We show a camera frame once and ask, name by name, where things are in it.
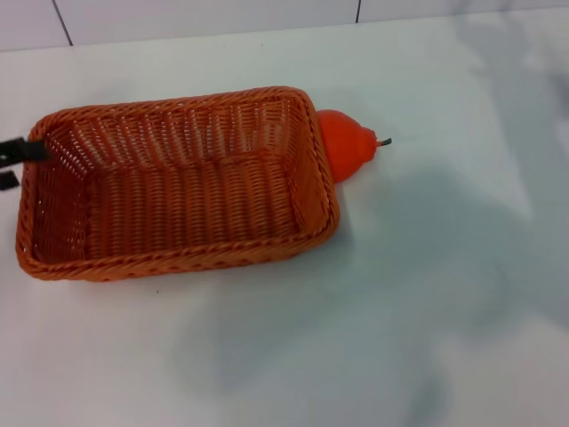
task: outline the white surface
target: white surface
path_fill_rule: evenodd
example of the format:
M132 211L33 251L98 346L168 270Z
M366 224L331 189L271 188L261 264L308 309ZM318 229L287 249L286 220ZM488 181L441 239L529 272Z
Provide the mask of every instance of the white surface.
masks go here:
M244 269L42 283L16 262L19 192L2 194L2 424L565 427L568 21L1 54L0 139L63 107L263 85L394 138L339 188L329 243Z
M0 0L0 51L67 45L50 0Z
M569 0L362 0L360 22L569 6Z
M356 21L357 0L58 0L73 44Z

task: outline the white tile wall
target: white tile wall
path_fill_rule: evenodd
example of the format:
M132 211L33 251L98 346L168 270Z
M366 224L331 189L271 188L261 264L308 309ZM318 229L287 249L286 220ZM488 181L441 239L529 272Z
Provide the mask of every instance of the white tile wall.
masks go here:
M569 0L362 0L359 21L569 6Z
M0 51L67 45L51 0L0 0Z
M74 44L356 21L357 0L58 0Z

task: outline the wicker basket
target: wicker basket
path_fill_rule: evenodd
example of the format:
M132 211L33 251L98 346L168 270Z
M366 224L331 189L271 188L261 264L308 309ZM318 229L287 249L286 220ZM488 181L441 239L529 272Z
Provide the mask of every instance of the wicker basket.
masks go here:
M340 210L309 97L288 87L68 109L29 135L16 252L41 279L107 281L283 260Z

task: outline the woven texture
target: woven texture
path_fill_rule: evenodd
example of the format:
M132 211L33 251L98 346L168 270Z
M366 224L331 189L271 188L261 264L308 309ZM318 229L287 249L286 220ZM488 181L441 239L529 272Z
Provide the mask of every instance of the woven texture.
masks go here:
M340 219L317 116L287 87L68 109L29 135L16 252L42 279L282 260Z

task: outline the black clip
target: black clip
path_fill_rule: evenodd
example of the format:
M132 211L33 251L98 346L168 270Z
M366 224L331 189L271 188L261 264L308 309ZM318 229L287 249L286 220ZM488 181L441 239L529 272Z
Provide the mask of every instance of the black clip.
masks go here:
M26 142L23 138L16 138L0 142L0 168L22 162L41 162L47 158L42 141ZM0 173L0 190L13 189L18 185L20 183L13 171Z

